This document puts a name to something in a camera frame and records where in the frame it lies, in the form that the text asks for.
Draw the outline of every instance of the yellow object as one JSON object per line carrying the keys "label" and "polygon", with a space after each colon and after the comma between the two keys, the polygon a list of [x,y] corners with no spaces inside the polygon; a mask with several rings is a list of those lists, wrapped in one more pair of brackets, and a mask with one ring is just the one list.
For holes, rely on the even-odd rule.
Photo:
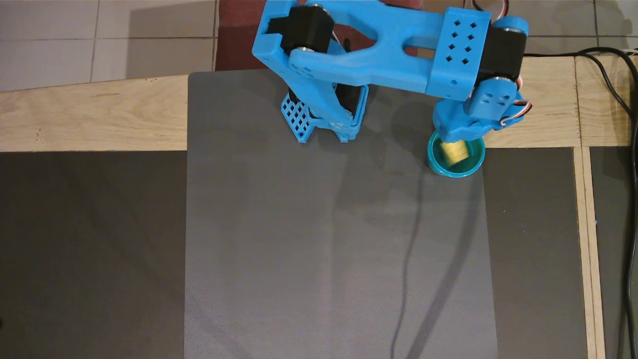
{"label": "yellow object", "polygon": [[457,142],[441,142],[441,149],[445,154],[445,160],[448,165],[454,165],[463,161],[465,158],[468,158],[470,154],[468,153],[468,147],[465,144],[465,141],[457,141]]}

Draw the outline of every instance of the teal cup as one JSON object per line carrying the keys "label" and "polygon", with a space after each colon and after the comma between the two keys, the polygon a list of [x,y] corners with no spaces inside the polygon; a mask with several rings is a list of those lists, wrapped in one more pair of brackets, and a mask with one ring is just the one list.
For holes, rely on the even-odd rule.
{"label": "teal cup", "polygon": [[466,141],[470,156],[453,165],[447,164],[445,154],[443,149],[441,149],[442,142],[438,131],[434,131],[430,141],[427,143],[428,164],[434,172],[442,176],[451,178],[467,177],[476,172],[483,164],[483,160],[485,160],[485,142],[483,138]]}

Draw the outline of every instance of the blue 3d-printed part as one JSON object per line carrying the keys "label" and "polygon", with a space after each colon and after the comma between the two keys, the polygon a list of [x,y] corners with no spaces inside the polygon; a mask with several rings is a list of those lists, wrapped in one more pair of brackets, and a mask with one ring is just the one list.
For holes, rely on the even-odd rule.
{"label": "blue 3d-printed part", "polygon": [[306,143],[315,127],[332,130],[340,142],[348,142],[355,139],[361,128],[361,121],[366,111],[367,94],[368,87],[363,86],[359,96],[357,113],[354,115],[355,121],[348,126],[341,126],[339,123],[330,123],[326,119],[315,117],[310,113],[310,108],[305,103],[301,101],[294,103],[290,99],[290,95],[286,95],[281,102],[281,113],[299,143]]}
{"label": "blue 3d-printed part", "polygon": [[[315,127],[333,130],[342,142],[354,139],[365,111],[368,84],[443,98],[435,106],[434,125],[445,142],[473,141],[523,119],[501,122],[521,110],[515,100],[523,97],[512,81],[494,77],[477,85],[490,13],[460,8],[430,13],[378,0],[310,0],[306,6],[322,7],[335,23],[352,26],[376,43],[346,52],[331,40],[327,53],[297,48],[286,55],[281,48],[283,36],[267,30],[272,19],[287,17],[296,6],[300,6],[296,0],[266,2],[253,55],[279,74],[299,99],[295,105],[286,96],[281,105],[299,142],[306,142]],[[517,17],[504,17],[493,26],[525,35],[529,31]],[[407,47],[434,49],[434,58],[410,56],[404,51]],[[341,106],[335,84],[364,86],[357,113]]]}

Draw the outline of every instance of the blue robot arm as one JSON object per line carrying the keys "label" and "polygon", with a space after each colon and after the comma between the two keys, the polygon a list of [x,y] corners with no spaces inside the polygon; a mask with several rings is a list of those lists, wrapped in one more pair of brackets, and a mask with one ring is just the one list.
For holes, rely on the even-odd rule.
{"label": "blue robot arm", "polygon": [[[375,45],[346,51],[331,36],[335,23],[354,27]],[[443,142],[472,141],[513,125],[528,111],[516,81],[527,33],[523,19],[490,24],[490,14],[476,10],[440,14],[378,0],[305,6],[268,0],[253,54],[288,84],[281,110],[299,142],[315,127],[333,130],[342,142],[354,139],[368,84],[443,98],[433,116]],[[514,45],[494,56],[503,44]],[[410,56],[405,47],[434,49],[434,58]]]}

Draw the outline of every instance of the wooden plank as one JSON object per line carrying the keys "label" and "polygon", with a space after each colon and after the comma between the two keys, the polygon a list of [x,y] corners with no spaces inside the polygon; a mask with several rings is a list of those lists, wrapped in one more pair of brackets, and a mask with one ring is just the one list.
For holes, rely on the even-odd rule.
{"label": "wooden plank", "polygon": [[[618,56],[599,56],[616,91],[628,105],[631,74]],[[625,110],[611,95],[598,66],[591,60],[576,59],[583,146],[628,146],[630,121]]]}
{"label": "wooden plank", "polygon": [[581,244],[582,294],[585,308],[587,353],[588,358],[604,359],[605,333],[589,147],[574,148],[574,178]]}
{"label": "wooden plank", "polygon": [[484,139],[490,148],[576,147],[581,145],[576,74],[572,57],[527,57],[521,93],[534,108],[525,119]]}
{"label": "wooden plank", "polygon": [[188,76],[0,93],[0,151],[186,149]]}
{"label": "wooden plank", "polygon": [[[534,109],[486,145],[578,146],[574,60],[528,58],[523,75]],[[185,150],[187,97],[186,75],[0,93],[0,151]]]}

